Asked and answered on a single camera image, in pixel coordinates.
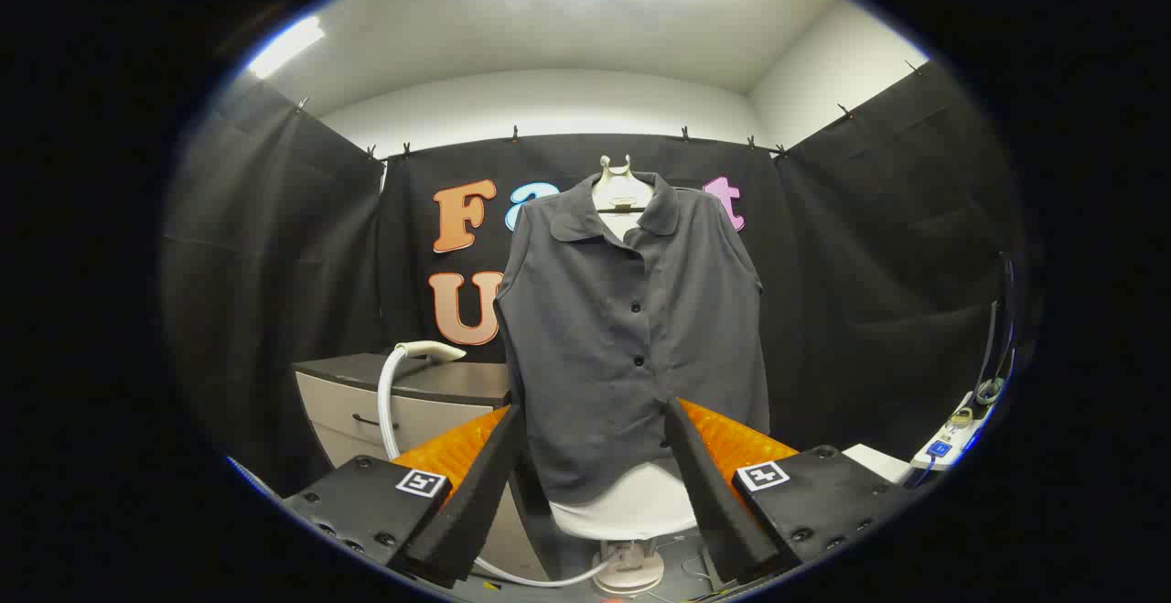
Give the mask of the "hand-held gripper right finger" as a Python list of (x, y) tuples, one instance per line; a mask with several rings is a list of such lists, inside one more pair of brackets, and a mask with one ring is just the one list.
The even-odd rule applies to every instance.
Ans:
[(715, 573), (747, 583), (845, 550), (891, 523), (911, 489), (840, 448), (790, 448), (676, 398), (665, 436)]

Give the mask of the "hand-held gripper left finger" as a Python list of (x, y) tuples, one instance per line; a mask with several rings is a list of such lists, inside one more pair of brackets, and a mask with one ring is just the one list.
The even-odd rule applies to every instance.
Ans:
[(489, 411), (384, 460), (356, 455), (285, 503), (376, 566), (450, 589), (468, 578), (523, 441), (523, 411)]

